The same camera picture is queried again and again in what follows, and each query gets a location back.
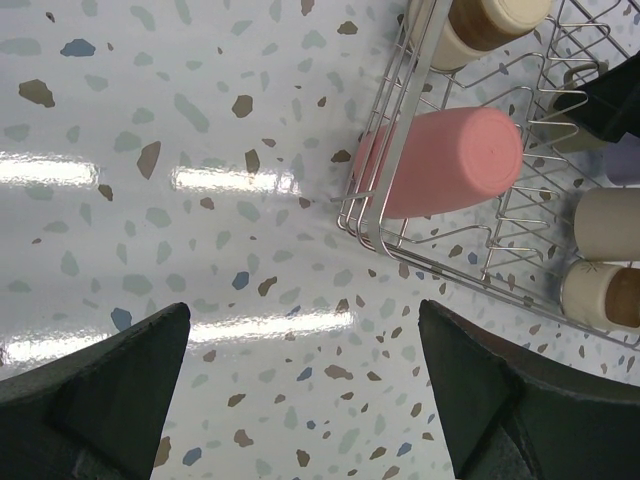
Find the white container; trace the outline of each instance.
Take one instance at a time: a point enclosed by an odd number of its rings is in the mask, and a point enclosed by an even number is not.
[[[407,20],[412,47],[420,40],[433,0],[411,0]],[[531,32],[551,11],[552,0],[454,0],[432,66],[451,71]]]
[[[640,270],[580,260],[567,272],[561,302],[578,323],[640,333]]]
[[[584,258],[598,262],[640,260],[640,189],[596,188],[585,193],[574,217]]]

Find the beige cup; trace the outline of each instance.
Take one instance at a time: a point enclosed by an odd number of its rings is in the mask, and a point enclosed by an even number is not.
[[[640,260],[640,188],[595,188],[578,204],[573,225],[584,258]]]
[[[411,46],[420,39],[434,0],[411,0],[407,11]],[[552,0],[453,0],[431,62],[438,70],[464,67],[539,25]]]
[[[640,270],[580,260],[567,272],[561,302],[578,323],[640,333]]]
[[[598,76],[604,74],[609,69],[609,65],[604,62],[590,62],[584,65],[580,65],[578,67],[571,68],[567,70],[564,74],[564,89],[565,90],[573,90],[576,88],[577,83],[574,76],[580,72],[584,72],[585,70],[597,70]],[[556,100],[562,93],[556,93],[549,102],[549,107],[547,108],[547,115],[551,116],[557,111],[553,108],[553,104],[556,103]],[[561,123],[570,123],[575,125],[575,121],[571,120],[564,114],[560,114],[558,116],[553,117],[550,122],[555,124]],[[568,125],[545,125],[545,131],[547,132],[547,137],[550,141],[555,142],[567,135],[574,134],[575,128]],[[574,152],[583,152],[586,150],[598,150],[600,148],[604,148],[609,145],[608,142],[600,140],[597,137],[594,137],[589,132],[587,132],[584,128],[578,130],[575,135],[566,138],[564,140],[560,140],[557,143],[554,143],[553,146],[560,153],[574,153]]]

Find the black object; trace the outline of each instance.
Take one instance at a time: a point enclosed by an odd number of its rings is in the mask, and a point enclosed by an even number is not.
[[[625,133],[640,137],[640,52],[595,80],[575,88],[588,95],[560,95],[553,108],[571,109],[565,115],[591,135],[618,143]]]
[[[147,480],[189,335],[175,304],[0,382],[2,480]]]
[[[420,305],[456,478],[637,480],[640,388],[580,372]]]

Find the dish rack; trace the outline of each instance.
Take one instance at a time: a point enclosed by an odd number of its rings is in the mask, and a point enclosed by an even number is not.
[[[563,89],[567,87],[563,84],[567,70],[593,64],[596,59],[615,66],[629,58],[630,51],[640,49],[638,33],[636,45],[630,34],[631,23],[640,19],[638,3],[614,0],[606,8],[604,3],[607,2],[600,0],[595,6],[585,7],[578,0],[559,0],[552,14],[531,34],[458,72],[430,68],[452,0],[433,2],[428,21],[422,26],[421,41],[416,45],[410,44],[412,26],[406,17],[399,16],[393,54],[362,138],[369,134],[376,138],[380,128],[389,123],[395,123],[396,128],[386,129],[377,155],[372,155],[373,142],[362,147],[367,151],[360,174],[354,175],[352,166],[345,195],[333,201],[341,203],[338,227],[368,250],[428,272],[434,278],[464,285],[640,350],[637,335],[581,326],[564,317],[560,305],[563,275],[571,263],[581,258],[573,240],[572,218],[577,201],[589,188],[610,184],[602,173],[602,162],[594,161],[597,154],[563,156],[553,147],[576,135],[579,127],[554,123],[553,117],[563,112],[547,114],[546,108],[551,97],[561,91],[584,96],[579,105],[588,101],[582,92]],[[593,13],[590,9],[600,11]],[[625,36],[626,25],[629,38],[615,39],[612,28]],[[594,78],[595,73],[595,69],[587,69],[574,79],[580,85]],[[520,129],[525,146],[524,167],[515,185],[493,201],[466,210],[401,221],[383,219],[413,117],[472,105],[500,108]],[[558,126],[570,128],[571,133],[547,140],[545,130]],[[429,161],[428,149],[425,161]],[[365,184],[363,173],[369,164],[373,170]]]

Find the terrazzo floor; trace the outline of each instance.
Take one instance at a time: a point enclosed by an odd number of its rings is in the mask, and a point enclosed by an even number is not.
[[[629,350],[337,229],[404,8],[0,0],[0,378],[188,303],[157,480],[453,478],[423,298],[638,383]]]

